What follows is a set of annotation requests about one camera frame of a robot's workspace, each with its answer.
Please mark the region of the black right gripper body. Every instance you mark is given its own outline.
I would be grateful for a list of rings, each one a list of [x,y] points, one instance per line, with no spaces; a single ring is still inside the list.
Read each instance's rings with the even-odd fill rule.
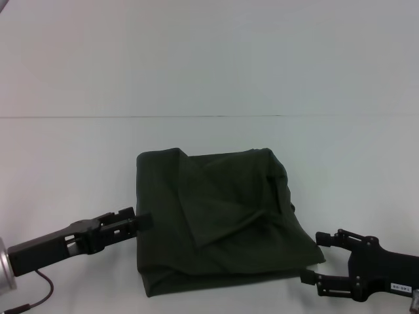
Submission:
[[[348,238],[352,298],[366,301],[377,292],[411,298],[418,289],[418,257],[383,249],[376,237]]]

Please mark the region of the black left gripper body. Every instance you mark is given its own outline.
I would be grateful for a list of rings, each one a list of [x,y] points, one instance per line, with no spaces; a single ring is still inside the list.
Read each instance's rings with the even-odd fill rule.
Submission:
[[[7,253],[14,275],[19,277],[77,255],[98,252],[100,228],[97,219],[80,220],[57,232],[9,247]]]

